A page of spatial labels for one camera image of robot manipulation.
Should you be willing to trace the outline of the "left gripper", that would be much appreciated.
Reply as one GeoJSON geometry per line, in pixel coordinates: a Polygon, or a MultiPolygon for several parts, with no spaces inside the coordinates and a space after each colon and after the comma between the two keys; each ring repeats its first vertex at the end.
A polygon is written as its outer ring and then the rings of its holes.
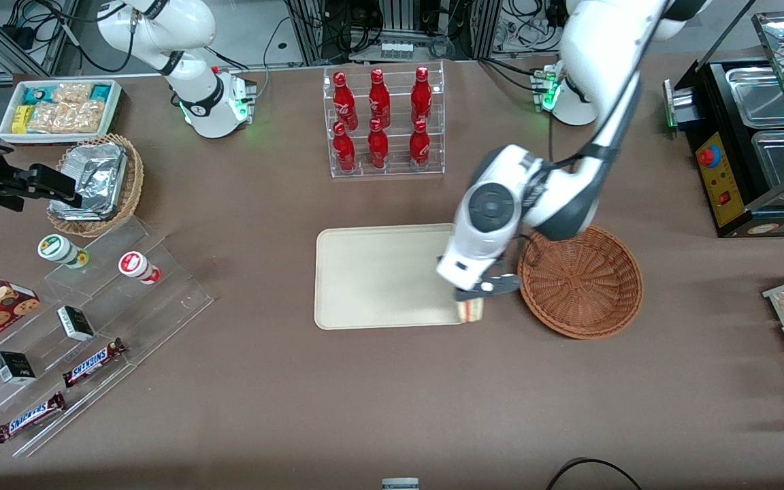
{"type": "Polygon", "coordinates": [[[513,293],[518,291],[521,288],[521,285],[522,281],[518,275],[505,273],[503,275],[485,277],[485,284],[478,284],[469,291],[454,288],[453,297],[457,303],[466,303],[467,301],[485,297],[495,297],[495,295],[513,293]]]}

